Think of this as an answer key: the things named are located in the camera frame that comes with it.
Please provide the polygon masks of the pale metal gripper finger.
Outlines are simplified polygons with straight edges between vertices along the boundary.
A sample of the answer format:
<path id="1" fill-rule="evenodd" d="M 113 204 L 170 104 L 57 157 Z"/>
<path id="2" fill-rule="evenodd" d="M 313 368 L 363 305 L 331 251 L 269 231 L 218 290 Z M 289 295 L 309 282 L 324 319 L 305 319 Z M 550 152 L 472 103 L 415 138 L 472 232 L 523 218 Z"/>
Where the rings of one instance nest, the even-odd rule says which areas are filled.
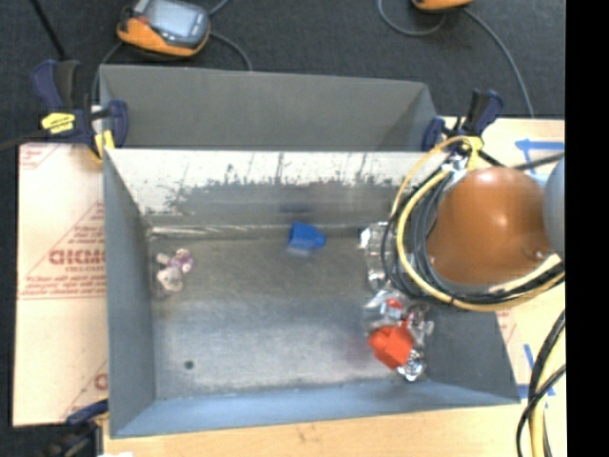
<path id="1" fill-rule="evenodd" d="M 404 321 L 415 347 L 423 347 L 425 339 L 434 331 L 434 321 L 427 319 L 429 310 L 427 304 L 411 305 L 405 310 Z"/>
<path id="2" fill-rule="evenodd" d="M 398 367 L 398 373 L 408 383 L 423 381 L 426 378 L 427 363 L 422 350 L 412 349 L 406 362 Z"/>

